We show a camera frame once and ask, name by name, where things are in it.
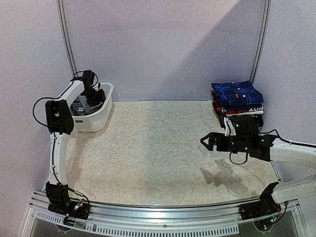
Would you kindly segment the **blue plaid shirt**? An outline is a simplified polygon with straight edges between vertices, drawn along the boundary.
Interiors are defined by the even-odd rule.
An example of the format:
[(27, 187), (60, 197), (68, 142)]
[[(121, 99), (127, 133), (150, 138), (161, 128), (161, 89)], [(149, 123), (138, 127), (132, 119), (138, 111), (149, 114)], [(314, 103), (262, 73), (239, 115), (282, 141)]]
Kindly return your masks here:
[(263, 94), (249, 80), (212, 83), (217, 100), (225, 106), (246, 106), (264, 103)]

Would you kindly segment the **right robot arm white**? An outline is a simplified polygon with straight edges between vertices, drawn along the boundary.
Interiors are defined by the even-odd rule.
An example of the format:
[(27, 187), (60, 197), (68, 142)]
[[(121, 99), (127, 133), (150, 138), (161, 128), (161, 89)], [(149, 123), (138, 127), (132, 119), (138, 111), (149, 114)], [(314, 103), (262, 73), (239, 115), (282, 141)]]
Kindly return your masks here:
[(290, 200), (316, 195), (316, 146), (282, 138), (277, 130), (262, 132), (257, 119), (238, 116), (223, 119), (225, 133), (210, 132), (200, 139), (209, 151), (243, 153), (245, 160), (255, 158), (272, 164), (278, 178), (269, 184), (255, 205), (259, 215)]

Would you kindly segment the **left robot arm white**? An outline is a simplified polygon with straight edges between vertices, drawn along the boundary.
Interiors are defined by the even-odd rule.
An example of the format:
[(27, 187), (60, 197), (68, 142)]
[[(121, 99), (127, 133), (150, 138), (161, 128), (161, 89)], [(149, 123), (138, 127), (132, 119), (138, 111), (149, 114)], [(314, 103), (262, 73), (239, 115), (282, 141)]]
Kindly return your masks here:
[(66, 180), (67, 143), (75, 127), (70, 106), (79, 95), (86, 97), (91, 106), (105, 102), (106, 96), (100, 86), (98, 76), (93, 71), (76, 72), (66, 89), (45, 103), (51, 142), (50, 168), (45, 190), (50, 203), (62, 214), (70, 214), (74, 208), (69, 192), (83, 196), (69, 188)]

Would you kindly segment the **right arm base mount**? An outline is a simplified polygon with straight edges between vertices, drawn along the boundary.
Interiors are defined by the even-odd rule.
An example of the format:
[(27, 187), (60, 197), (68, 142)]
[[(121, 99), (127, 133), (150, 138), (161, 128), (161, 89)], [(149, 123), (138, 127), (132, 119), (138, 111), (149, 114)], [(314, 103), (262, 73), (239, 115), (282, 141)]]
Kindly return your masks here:
[(286, 213), (289, 201), (284, 202), (284, 209), (281, 204), (276, 203), (272, 197), (273, 189), (279, 184), (269, 184), (259, 196), (259, 200), (241, 204), (238, 212), (242, 220), (253, 219), (254, 227), (260, 232), (269, 232)]

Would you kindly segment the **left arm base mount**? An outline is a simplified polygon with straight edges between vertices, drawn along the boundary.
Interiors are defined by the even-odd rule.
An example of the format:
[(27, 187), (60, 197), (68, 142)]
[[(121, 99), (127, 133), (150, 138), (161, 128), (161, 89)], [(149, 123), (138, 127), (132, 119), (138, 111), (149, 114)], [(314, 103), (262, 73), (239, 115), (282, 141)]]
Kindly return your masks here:
[(85, 203), (84, 199), (79, 199), (78, 201), (71, 200), (63, 204), (50, 203), (48, 206), (49, 211), (64, 215), (62, 223), (69, 227), (74, 227), (77, 219), (87, 220), (90, 209), (90, 203)]

